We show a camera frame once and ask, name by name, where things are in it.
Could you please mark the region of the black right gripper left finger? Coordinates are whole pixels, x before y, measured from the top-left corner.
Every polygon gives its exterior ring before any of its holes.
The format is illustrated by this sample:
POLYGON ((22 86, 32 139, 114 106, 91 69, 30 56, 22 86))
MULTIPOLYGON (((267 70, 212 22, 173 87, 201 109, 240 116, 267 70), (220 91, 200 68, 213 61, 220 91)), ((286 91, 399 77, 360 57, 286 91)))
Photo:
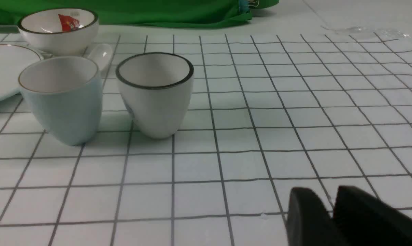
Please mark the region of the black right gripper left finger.
POLYGON ((323 202, 309 188, 293 187, 287 214, 289 246, 348 246, 323 202))

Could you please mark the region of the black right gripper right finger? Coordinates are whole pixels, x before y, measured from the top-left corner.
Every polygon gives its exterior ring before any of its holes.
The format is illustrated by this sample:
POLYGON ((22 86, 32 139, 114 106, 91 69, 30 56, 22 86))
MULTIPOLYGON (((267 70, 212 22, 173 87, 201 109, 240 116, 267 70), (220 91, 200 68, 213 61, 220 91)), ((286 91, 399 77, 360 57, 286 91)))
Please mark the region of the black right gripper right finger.
POLYGON ((412 218, 355 186, 339 186, 333 221, 351 246, 412 246, 412 218))

